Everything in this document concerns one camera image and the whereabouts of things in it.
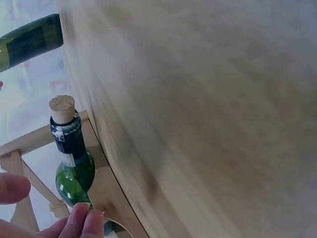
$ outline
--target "bottle neck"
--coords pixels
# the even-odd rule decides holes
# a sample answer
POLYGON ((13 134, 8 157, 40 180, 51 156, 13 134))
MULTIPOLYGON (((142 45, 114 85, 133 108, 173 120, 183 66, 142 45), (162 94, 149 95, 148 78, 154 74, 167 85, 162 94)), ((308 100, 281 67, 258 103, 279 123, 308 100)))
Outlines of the bottle neck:
POLYGON ((89 160, 77 112, 73 120, 65 125, 56 124, 51 117, 51 133, 62 155, 64 166, 73 168, 89 160))

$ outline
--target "wine bottle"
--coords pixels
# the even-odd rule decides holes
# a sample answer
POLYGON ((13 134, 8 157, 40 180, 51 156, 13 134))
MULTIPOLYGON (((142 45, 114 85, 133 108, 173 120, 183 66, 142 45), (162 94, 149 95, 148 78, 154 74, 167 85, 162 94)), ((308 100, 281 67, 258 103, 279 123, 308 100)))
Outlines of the wine bottle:
POLYGON ((63 44, 57 13, 21 26, 0 38, 0 72, 63 44))
POLYGON ((94 159, 86 150, 80 117, 71 96, 57 96, 50 101, 51 133, 61 154, 55 183, 58 193, 69 206, 90 203, 87 192, 95 177, 94 159))

